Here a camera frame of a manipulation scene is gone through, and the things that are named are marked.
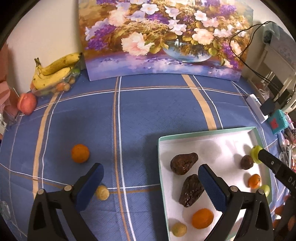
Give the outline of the right hand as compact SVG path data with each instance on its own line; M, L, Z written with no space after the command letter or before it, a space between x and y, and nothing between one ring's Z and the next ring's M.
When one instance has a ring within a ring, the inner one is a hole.
M287 200L289 199L290 195L287 195L285 198L284 198L284 204L282 204L281 206L277 207L274 211L277 219L273 222L273 229L276 229L281 218L282 218L282 213L283 213L283 210L284 210L284 207L285 207L285 203L287 202ZM289 231L292 230L292 228L295 226L295 216L293 215L289 221L288 221L288 224L287 224L287 228Z

